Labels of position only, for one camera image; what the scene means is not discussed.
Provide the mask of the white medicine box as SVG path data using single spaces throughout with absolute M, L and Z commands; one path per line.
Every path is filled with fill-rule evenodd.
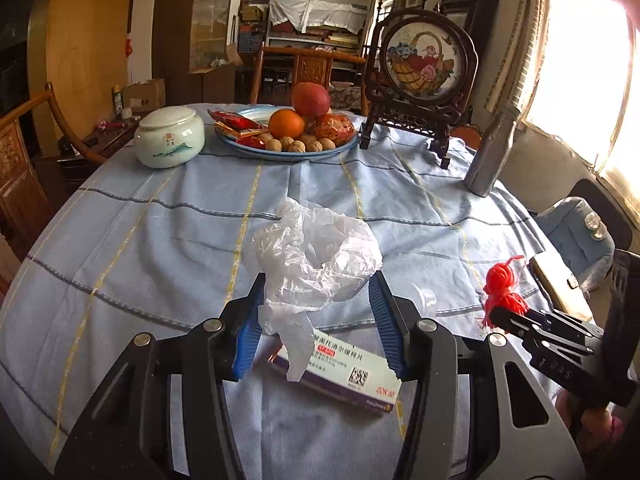
M 314 353 L 299 381 L 336 400 L 377 413 L 394 410 L 401 381 L 386 359 L 314 330 Z

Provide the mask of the clear plastic bag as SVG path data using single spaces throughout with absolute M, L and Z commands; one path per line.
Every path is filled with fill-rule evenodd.
M 281 200 L 277 217 L 254 233 L 245 255 L 249 268 L 266 274 L 259 323 L 288 352 L 286 379 L 299 382 L 314 353 L 309 315 L 354 298 L 383 256 L 361 219 L 291 197 Z

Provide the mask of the red ribbon pompom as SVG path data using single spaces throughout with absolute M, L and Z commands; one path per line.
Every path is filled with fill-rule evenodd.
M 511 263 L 523 259 L 523 255 L 511 257 L 506 262 L 494 264 L 486 274 L 486 283 L 483 287 L 487 298 L 484 303 L 483 326 L 496 328 L 491 322 L 491 311 L 495 307 L 506 308 L 512 313 L 526 315 L 528 305 L 524 298 L 515 291 L 518 279 L 515 276 Z

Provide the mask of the blue cushioned chair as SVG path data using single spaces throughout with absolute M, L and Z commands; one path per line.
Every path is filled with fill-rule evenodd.
M 629 249 L 632 223 L 603 185 L 580 179 L 568 195 L 533 213 L 585 295 L 610 272 L 616 249 Z

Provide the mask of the light blue checked tablecloth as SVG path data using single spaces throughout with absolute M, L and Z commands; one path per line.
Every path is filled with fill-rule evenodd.
M 185 334 L 245 296 L 258 271 L 252 238 L 285 196 L 367 222 L 395 295 L 451 333 L 484 338 L 486 272 L 553 249 L 500 183 L 485 198 L 462 183 L 471 153 L 450 143 L 439 167 L 420 136 L 375 127 L 365 151 L 278 164 L 217 138 L 177 169 L 153 170 L 122 148 L 46 226 L 1 308 L 1 404 L 29 449 L 53 466 L 77 417 L 137 333 Z M 247 479 L 390 479 L 397 413 L 378 414 L 287 382 L 262 337 L 253 368 L 225 384 Z

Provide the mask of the red snack packets on plate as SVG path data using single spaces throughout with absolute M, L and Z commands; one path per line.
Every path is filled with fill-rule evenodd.
M 250 118 L 223 110 L 208 110 L 207 113 L 213 119 L 216 133 L 237 144 L 263 150 L 272 139 L 265 126 Z

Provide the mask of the silver metal bottle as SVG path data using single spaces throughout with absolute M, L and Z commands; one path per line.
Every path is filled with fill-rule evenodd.
M 485 197 L 494 187 L 512 150 L 514 131 L 520 115 L 517 107 L 508 104 L 489 125 L 463 179 L 463 184 L 471 193 Z

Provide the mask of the orange fruit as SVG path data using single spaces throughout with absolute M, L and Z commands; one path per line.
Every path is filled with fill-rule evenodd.
M 295 110 L 284 108 L 283 110 L 276 110 L 270 116 L 268 129 L 276 139 L 281 139 L 285 136 L 297 139 L 305 132 L 306 122 Z

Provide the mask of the white ceramic lidded jar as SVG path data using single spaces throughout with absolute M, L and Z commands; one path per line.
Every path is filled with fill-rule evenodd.
M 142 165 L 167 169 L 200 154 L 205 140 L 204 122 L 195 110 L 166 106 L 140 120 L 134 134 L 134 149 Z

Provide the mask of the blue fruit plate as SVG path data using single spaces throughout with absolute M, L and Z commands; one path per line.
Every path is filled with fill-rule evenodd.
M 256 104 L 235 113 L 250 118 L 251 120 L 254 120 L 254 122 L 258 122 L 259 125 L 263 125 L 268 129 L 270 116 L 276 110 L 283 110 L 284 108 L 294 110 L 293 107 Z M 318 139 L 314 135 L 314 122 L 315 120 L 310 118 L 309 124 L 306 124 L 305 132 L 297 139 L 292 139 L 288 136 L 276 139 L 272 136 L 272 139 L 267 142 L 266 147 L 263 150 L 260 148 L 249 148 L 248 146 L 237 144 L 227 138 L 224 138 L 220 134 L 217 134 L 221 138 L 222 142 L 232 148 L 235 148 L 237 151 L 254 158 L 271 160 L 272 162 L 301 162 L 302 160 L 328 158 L 347 151 L 358 143 L 358 132 L 356 129 L 356 133 L 352 140 L 338 148 L 329 139 Z

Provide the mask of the red netted pomegranate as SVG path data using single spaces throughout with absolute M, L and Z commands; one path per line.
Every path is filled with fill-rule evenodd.
M 314 135 L 331 140 L 337 148 L 352 140 L 355 133 L 354 124 L 345 115 L 324 114 L 314 122 Z

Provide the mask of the red apple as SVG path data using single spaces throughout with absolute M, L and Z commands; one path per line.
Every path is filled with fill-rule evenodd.
M 300 82 L 292 90 L 292 107 L 303 117 L 318 117 L 330 109 L 329 91 L 321 84 Z

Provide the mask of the cardboard box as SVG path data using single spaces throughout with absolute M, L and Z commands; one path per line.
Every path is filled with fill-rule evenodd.
M 134 114 L 152 112 L 166 105 L 166 89 L 164 78 L 128 84 L 122 90 L 124 107 L 130 108 Z

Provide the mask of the round embroidered table screen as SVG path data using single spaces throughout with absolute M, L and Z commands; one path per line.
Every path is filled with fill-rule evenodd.
M 469 103 L 478 55 L 470 35 L 435 11 L 417 6 L 390 12 L 375 25 L 363 73 L 370 103 L 360 148 L 375 126 L 430 140 L 428 149 L 449 166 L 450 132 Z

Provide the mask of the glass door wooden cabinet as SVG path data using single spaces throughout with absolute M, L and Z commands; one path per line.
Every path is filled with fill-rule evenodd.
M 154 0 L 152 75 L 166 103 L 231 103 L 235 66 L 227 55 L 231 0 Z

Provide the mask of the light wooden wardrobe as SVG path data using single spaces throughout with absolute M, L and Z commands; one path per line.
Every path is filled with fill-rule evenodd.
M 62 115 L 84 140 L 115 116 L 112 89 L 127 84 L 132 0 L 34 0 L 27 31 L 33 98 L 52 84 Z

